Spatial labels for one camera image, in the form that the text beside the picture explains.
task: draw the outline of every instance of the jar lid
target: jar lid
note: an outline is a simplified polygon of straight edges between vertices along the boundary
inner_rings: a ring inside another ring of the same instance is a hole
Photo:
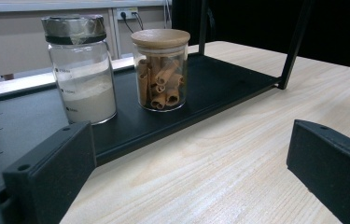
[[[52,44],[80,45],[106,38],[101,15],[59,15],[41,19],[46,40]]]
[[[174,29],[152,29],[135,32],[131,35],[134,44],[149,48],[170,48],[189,42],[189,33]]]

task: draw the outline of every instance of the metal rod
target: metal rod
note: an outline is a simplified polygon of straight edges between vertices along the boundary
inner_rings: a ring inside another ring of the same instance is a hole
[[[198,50],[200,54],[204,54],[204,44],[206,42],[207,9],[208,9],[207,0],[202,0],[200,39],[199,39],[199,50]]]
[[[296,61],[297,54],[300,49],[303,35],[305,34],[306,27],[314,7],[315,0],[304,0],[302,9],[300,12],[299,20],[297,22],[294,35],[291,38],[290,47],[287,53],[285,66],[282,71],[282,81],[279,83],[278,88],[284,90],[287,86],[288,79],[290,78],[291,70],[293,69],[294,62]]]

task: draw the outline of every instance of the glass jar with white powder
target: glass jar with white powder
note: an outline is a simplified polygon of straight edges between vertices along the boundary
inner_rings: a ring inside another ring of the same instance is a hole
[[[69,122],[99,124],[113,118],[116,98],[103,17],[50,16],[42,23]]]

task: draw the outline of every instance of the glass jar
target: glass jar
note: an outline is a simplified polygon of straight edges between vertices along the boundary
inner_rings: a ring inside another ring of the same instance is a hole
[[[103,123],[116,115],[113,69],[103,17],[42,19],[53,74],[70,123]]]
[[[143,30],[131,35],[140,106],[152,111],[181,107],[187,96],[189,33]]]

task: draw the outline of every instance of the black jar lid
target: black jar lid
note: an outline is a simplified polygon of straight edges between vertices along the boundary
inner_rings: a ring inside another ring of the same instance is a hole
[[[58,45],[82,45],[106,38],[101,15],[59,15],[41,19],[46,41]]]

